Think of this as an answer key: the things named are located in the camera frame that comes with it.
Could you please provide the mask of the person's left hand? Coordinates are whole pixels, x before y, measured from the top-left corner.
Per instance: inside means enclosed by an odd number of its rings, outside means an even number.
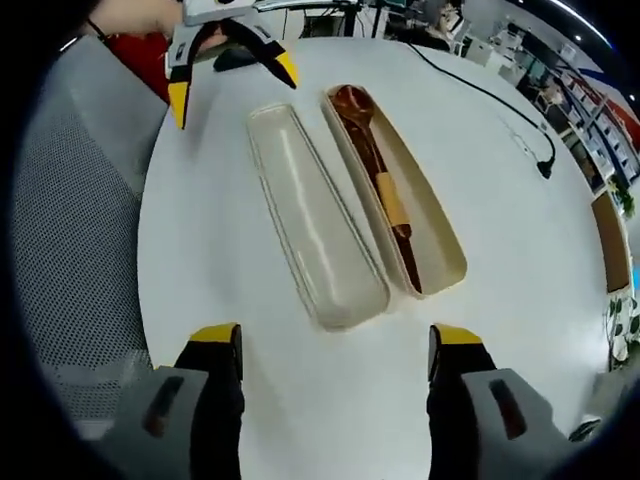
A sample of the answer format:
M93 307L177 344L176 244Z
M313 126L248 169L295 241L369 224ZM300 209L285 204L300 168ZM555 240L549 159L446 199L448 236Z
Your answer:
M90 20L106 35L173 35L182 23L182 4L174 0L106 0L91 13Z

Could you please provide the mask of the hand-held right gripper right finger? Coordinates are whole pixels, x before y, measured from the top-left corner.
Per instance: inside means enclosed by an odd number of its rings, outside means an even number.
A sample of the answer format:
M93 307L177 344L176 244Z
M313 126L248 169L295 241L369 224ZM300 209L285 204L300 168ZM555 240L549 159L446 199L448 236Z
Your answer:
M574 451L551 404L467 329L431 326L428 386L432 479L545 479Z

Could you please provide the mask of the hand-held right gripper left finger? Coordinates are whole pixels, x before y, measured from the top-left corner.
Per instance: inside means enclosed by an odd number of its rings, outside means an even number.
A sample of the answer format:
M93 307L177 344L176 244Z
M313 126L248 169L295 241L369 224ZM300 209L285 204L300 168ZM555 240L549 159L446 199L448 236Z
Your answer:
M204 327L124 391L99 451L124 479L238 479L242 381L240 324Z

